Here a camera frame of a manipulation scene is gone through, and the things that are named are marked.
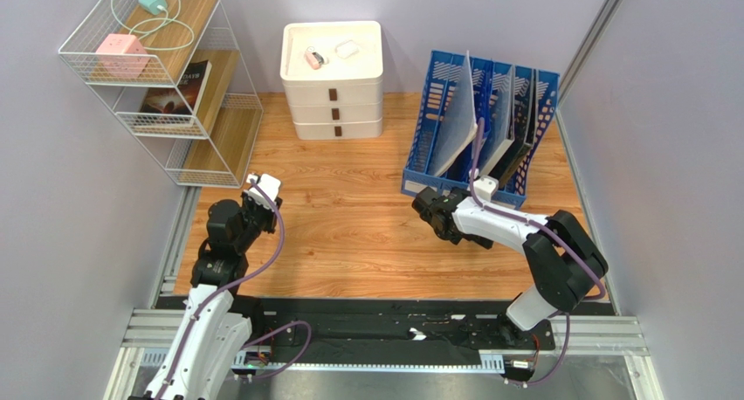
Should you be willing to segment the blue folder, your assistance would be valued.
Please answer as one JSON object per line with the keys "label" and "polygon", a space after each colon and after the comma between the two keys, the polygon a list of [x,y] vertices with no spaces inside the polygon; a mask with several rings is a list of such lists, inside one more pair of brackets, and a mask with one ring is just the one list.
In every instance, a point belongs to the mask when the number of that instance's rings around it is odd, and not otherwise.
{"label": "blue folder", "polygon": [[[473,80],[473,91],[474,91],[474,103],[475,103],[475,116],[477,121],[477,127],[480,122],[483,123],[482,137],[478,149],[486,143],[486,138],[490,132],[491,121],[489,115],[489,103],[492,92],[492,75],[493,75],[493,62],[486,59],[474,58],[471,56],[472,63],[472,80]],[[469,170],[473,166],[478,166],[477,163],[472,161],[472,156],[475,153],[475,139],[466,147],[466,149],[458,156],[455,163],[447,170],[447,177],[451,180],[465,182],[469,176]]]}

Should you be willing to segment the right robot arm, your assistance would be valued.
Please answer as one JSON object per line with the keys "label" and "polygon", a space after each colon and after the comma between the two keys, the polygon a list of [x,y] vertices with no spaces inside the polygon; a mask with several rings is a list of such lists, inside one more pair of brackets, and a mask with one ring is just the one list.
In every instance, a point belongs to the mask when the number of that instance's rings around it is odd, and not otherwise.
{"label": "right robot arm", "polygon": [[468,189],[442,195],[429,187],[416,194],[412,207],[444,241],[467,240],[486,249],[504,245],[524,256],[534,283],[506,309],[507,321],[521,331],[552,314],[572,312],[593,288],[606,291],[605,257],[565,210],[528,214],[489,203]]}

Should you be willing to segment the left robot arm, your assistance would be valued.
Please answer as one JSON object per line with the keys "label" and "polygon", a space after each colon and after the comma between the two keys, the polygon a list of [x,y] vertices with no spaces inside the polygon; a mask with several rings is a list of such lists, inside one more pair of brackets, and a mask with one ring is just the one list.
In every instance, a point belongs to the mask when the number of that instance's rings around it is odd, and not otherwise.
{"label": "left robot arm", "polygon": [[207,237],[198,250],[183,317],[169,352],[142,399],[213,399],[233,361],[262,321],[260,300],[248,299],[245,313],[233,313],[244,281],[247,250],[262,233],[273,233],[282,204],[278,188],[252,186],[241,200],[211,205]]}

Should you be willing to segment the white three drawer organizer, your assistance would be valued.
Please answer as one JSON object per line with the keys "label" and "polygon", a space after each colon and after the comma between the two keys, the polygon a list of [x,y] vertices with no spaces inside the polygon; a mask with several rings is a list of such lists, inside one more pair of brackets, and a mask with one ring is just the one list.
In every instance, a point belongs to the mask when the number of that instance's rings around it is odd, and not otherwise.
{"label": "white three drawer organizer", "polygon": [[[361,51],[339,59],[334,48],[353,39]],[[326,64],[314,70],[312,46]],[[382,27],[373,20],[291,23],[283,30],[279,75],[301,140],[376,138],[383,131]]]}

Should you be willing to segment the blue file organizer rack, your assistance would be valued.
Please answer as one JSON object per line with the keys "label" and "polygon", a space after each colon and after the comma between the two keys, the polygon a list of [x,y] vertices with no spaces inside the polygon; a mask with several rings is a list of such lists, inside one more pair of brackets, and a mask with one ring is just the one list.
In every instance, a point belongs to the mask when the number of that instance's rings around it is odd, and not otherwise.
{"label": "blue file organizer rack", "polygon": [[[482,137],[483,123],[478,124],[474,142],[475,153],[472,161],[478,166],[469,170],[465,182],[451,180],[447,171],[442,176],[431,176],[427,173],[434,149],[437,130],[444,119],[444,112],[451,101],[458,82],[460,66],[464,54],[434,51],[431,53],[428,72],[422,91],[421,105],[417,116],[416,129],[413,135],[410,152],[403,167],[401,191],[413,197],[426,187],[438,193],[447,193],[455,188],[464,188],[470,180],[471,172],[483,176],[479,169],[480,150],[478,146]],[[533,111],[534,144],[521,160],[514,174],[504,189],[498,189],[493,197],[495,203],[519,209],[527,199],[527,172],[541,139],[554,118],[559,102],[560,76],[556,72],[532,68],[536,72],[535,106]]]}

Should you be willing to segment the white mesh zipper pouch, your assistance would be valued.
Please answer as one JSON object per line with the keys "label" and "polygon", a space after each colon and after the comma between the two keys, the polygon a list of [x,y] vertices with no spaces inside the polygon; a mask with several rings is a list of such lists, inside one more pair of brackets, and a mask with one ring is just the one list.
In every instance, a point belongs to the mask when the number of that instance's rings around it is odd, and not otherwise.
{"label": "white mesh zipper pouch", "polygon": [[468,51],[460,66],[457,85],[440,122],[427,173],[442,176],[473,141],[477,131],[472,63]]}

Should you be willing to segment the pink correction tape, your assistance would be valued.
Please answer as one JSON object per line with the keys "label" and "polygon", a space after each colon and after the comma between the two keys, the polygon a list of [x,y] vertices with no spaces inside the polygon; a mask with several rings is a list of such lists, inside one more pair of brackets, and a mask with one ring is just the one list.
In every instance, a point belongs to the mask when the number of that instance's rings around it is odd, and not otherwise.
{"label": "pink correction tape", "polygon": [[309,46],[305,50],[304,58],[314,70],[319,70],[326,64],[326,60],[323,58],[323,56],[319,54],[312,46]]}

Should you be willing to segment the clear plastic bag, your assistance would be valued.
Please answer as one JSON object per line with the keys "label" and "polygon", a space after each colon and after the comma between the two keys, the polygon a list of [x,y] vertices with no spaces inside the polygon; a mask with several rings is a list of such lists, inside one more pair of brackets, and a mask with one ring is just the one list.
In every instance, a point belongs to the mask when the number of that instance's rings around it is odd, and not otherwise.
{"label": "clear plastic bag", "polygon": [[339,59],[349,59],[360,51],[361,47],[353,39],[345,40],[334,48],[334,52]]}

